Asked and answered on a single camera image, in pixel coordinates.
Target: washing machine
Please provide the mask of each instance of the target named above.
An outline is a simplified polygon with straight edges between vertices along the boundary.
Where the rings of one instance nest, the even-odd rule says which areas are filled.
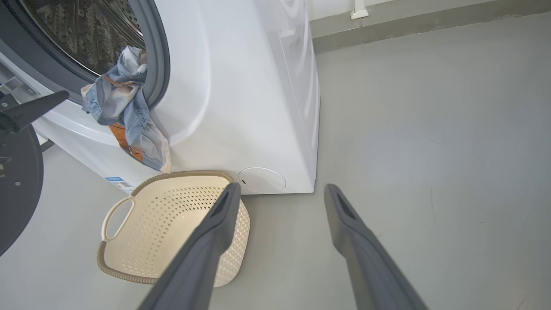
[[[243,194],[313,192],[320,88],[304,0],[2,0],[0,29],[0,83],[20,103],[70,93],[35,130],[121,189],[160,172],[81,110],[80,89],[132,45],[147,51],[143,92],[173,172],[222,170]]]

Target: basket rim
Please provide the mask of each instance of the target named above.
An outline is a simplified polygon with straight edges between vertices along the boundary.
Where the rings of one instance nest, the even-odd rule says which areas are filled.
[[[181,178],[181,177],[222,177],[228,180],[230,183],[234,182],[234,179],[231,177],[231,175],[219,170],[181,171],[181,172],[173,172],[170,174],[160,174],[155,177],[149,178],[143,183],[141,183],[138,187],[136,187],[136,189],[134,189],[130,195],[136,197],[136,195],[138,195],[138,193],[141,190],[143,190],[147,185],[155,181],[172,179],[172,178]],[[158,278],[156,277],[144,277],[144,276],[131,275],[107,266],[107,264],[105,264],[105,258],[104,258],[106,246],[107,246],[107,242],[102,240],[98,249],[97,262],[98,262],[98,267],[101,271],[103,271],[108,275],[117,277],[119,279],[127,280],[130,282],[136,282],[141,284],[157,283]]]

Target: concrete ledge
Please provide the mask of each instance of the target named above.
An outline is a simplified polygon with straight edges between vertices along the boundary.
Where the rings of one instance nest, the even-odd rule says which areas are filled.
[[[405,7],[404,1],[394,0],[368,7],[370,16],[354,21],[349,13],[313,20],[310,24],[314,50],[321,54],[410,34],[550,12],[551,0],[495,0],[392,19],[404,16]]]

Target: clothing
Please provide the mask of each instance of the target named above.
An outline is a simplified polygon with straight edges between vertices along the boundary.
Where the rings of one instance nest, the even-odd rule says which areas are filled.
[[[146,76],[146,53],[127,46],[115,67],[81,89],[82,110],[100,125],[113,125],[111,131],[128,153],[156,170],[170,173],[168,141],[149,118],[143,96]],[[125,131],[124,142],[120,139],[121,129]]]

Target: beige laundry basket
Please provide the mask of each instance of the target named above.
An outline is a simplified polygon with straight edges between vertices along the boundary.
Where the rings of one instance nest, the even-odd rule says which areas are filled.
[[[231,182],[227,173],[202,170],[158,175],[142,183],[105,217],[98,250],[101,271],[128,281],[155,284]],[[131,201],[132,207],[115,236],[108,238],[109,220],[126,201]],[[237,275],[249,227],[249,213],[240,202],[234,238],[220,256],[214,287],[229,283]]]

